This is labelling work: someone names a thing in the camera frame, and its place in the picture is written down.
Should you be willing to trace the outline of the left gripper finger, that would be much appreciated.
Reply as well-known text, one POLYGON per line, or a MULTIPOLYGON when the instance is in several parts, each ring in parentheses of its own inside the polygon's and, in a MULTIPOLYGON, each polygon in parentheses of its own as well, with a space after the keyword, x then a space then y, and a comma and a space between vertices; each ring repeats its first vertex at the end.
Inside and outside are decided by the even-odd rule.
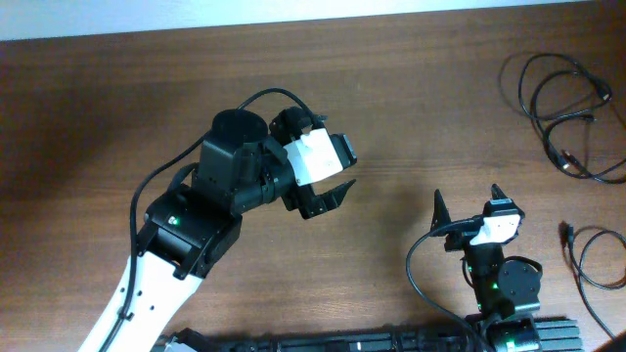
POLYGON ((318 203, 315 205, 317 210, 334 210, 342 204, 348 190, 356 183, 355 179, 344 182, 335 188, 319 195, 318 203))
POLYGON ((298 140, 303 134, 303 130, 324 127, 327 120, 325 115, 315 114, 314 118, 299 107, 291 107, 282 110, 270 123, 270 135, 282 146, 298 140))

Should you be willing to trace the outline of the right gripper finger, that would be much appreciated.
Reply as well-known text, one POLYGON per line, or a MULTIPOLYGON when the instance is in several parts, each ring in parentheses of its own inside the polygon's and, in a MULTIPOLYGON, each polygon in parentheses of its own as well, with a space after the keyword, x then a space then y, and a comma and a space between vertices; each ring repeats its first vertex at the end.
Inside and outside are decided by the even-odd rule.
POLYGON ((430 230, 435 231, 436 237, 445 237, 448 235, 449 231, 445 230, 445 227, 451 223, 450 214, 448 208, 445 204, 443 196, 439 189, 434 191, 434 208, 433 215, 430 224, 430 230))
POLYGON ((518 215, 520 218, 524 217, 524 211, 506 196, 497 184, 491 186, 490 214, 492 216, 518 215))

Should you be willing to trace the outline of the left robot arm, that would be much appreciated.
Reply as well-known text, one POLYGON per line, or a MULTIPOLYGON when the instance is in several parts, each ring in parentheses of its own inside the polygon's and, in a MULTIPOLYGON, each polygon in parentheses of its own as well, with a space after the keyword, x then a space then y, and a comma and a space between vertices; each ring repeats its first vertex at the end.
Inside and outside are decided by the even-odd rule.
POLYGON ((216 114, 197 162, 147 208, 115 293, 80 348, 148 351, 241 233, 243 215, 277 198, 310 219, 338 208, 350 182, 315 183, 354 165, 346 135, 299 107, 271 122, 237 108, 216 114))

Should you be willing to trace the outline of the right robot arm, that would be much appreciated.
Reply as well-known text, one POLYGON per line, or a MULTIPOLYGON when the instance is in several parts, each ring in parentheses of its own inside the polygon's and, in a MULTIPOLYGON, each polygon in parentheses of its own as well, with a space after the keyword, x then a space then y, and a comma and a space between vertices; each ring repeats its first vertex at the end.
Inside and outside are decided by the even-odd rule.
POLYGON ((532 314, 539 310, 542 266, 529 258, 505 256, 503 248, 518 236, 525 213, 496 184, 480 214, 451 219, 440 191, 434 192, 430 229, 441 229, 447 252, 461 251, 464 276, 479 309, 472 324, 480 340, 494 351, 515 351, 532 344, 532 314))

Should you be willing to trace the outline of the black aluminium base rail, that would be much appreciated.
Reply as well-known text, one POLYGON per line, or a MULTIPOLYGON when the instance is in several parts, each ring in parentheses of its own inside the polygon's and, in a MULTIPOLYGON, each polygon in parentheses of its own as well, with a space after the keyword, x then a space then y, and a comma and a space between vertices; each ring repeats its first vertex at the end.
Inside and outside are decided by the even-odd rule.
MULTIPOLYGON (((581 351, 583 341, 577 322, 568 319, 501 323, 486 331, 490 347, 501 352, 581 351)), ((250 339, 217 339, 184 329, 160 338, 153 349, 219 352, 418 352, 478 351, 463 330, 452 327, 388 329, 381 331, 262 336, 250 339)))

